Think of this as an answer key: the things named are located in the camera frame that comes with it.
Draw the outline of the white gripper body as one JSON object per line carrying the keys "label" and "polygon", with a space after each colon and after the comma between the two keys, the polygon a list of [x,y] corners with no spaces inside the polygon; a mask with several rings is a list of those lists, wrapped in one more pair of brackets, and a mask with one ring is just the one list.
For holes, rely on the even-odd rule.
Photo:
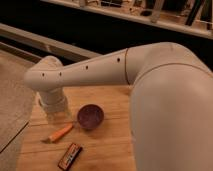
{"label": "white gripper body", "polygon": [[62,88],[39,93],[39,104],[46,113],[49,122],[60,122],[71,119],[68,100]]}

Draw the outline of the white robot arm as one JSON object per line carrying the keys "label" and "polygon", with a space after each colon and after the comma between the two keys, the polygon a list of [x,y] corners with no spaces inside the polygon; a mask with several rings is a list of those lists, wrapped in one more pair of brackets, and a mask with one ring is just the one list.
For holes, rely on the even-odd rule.
{"label": "white robot arm", "polygon": [[213,171],[213,71],[180,44],[130,47],[67,66],[47,56],[24,81],[48,112],[64,108],[65,87],[128,84],[137,171]]}

